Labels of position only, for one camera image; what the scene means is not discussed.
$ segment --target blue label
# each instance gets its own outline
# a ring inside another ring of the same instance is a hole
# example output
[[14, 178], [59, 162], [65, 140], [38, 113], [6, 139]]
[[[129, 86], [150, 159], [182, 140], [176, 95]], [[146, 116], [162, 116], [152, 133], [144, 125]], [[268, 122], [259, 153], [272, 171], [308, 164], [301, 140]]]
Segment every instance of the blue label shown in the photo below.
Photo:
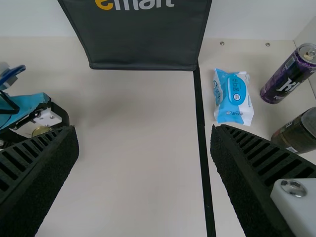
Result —
[[229, 100], [233, 105], [241, 105], [246, 98], [246, 84], [235, 74], [230, 74], [227, 81]]

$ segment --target small screw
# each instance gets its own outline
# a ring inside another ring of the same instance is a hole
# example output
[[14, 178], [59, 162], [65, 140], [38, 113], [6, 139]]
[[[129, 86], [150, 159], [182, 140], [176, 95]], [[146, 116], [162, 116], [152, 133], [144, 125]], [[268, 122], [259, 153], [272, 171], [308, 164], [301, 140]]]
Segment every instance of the small screw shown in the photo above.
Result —
[[307, 195], [307, 189], [304, 187], [304, 185], [294, 179], [282, 180], [281, 187], [288, 194], [291, 194], [298, 198], [301, 198]]

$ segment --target shelf surface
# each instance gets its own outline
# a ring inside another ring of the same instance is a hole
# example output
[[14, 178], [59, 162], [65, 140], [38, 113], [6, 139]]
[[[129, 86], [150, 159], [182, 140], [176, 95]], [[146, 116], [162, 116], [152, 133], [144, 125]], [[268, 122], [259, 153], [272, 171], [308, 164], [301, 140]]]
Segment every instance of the shelf surface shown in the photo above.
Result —
[[[250, 127], [269, 139], [316, 106], [309, 82], [277, 105], [259, 90], [295, 49], [292, 41], [205, 39], [199, 57], [208, 154], [214, 69], [247, 71], [254, 106]], [[10, 95], [43, 91], [76, 126], [80, 156], [38, 237], [205, 237], [193, 74], [94, 71], [77, 38], [0, 38], [2, 59], [27, 69]], [[314, 152], [302, 155], [313, 162]], [[243, 237], [209, 154], [218, 237]]]
[[[199, 56], [199, 66], [208, 151], [210, 150], [212, 125], [219, 125], [213, 115], [215, 108], [213, 93], [215, 68], [227, 72], [247, 71], [250, 74], [248, 91], [255, 111], [252, 124], [251, 126], [244, 126], [237, 123], [227, 123], [230, 126], [270, 140], [272, 134], [280, 127], [307, 109], [316, 106], [315, 96], [308, 80], [276, 105], [268, 104], [261, 99], [259, 91], [262, 86], [295, 49], [293, 41], [269, 41], [270, 47], [267, 47], [266, 43], [267, 41], [264, 40], [204, 39]], [[208, 155], [216, 235], [218, 237], [243, 237], [244, 232], [230, 203], [225, 186], [216, 171], [210, 152]], [[316, 163], [316, 151], [301, 156]]]

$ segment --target wet wipes package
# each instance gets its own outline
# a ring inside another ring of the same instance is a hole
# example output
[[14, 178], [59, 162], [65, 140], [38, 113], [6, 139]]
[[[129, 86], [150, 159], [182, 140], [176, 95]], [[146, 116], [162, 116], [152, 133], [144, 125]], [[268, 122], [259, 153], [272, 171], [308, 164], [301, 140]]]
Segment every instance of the wet wipes package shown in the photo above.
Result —
[[248, 94], [247, 72], [226, 73], [215, 69], [214, 95], [216, 108], [214, 117], [218, 123], [237, 122], [250, 126], [254, 110]]

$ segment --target brown can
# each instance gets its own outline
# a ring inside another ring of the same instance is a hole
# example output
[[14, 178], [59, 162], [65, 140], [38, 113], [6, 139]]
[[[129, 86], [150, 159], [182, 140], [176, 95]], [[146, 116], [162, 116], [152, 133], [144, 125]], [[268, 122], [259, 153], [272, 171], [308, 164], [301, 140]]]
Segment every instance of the brown can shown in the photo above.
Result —
[[271, 141], [296, 154], [316, 149], [316, 107], [288, 122], [276, 131]]

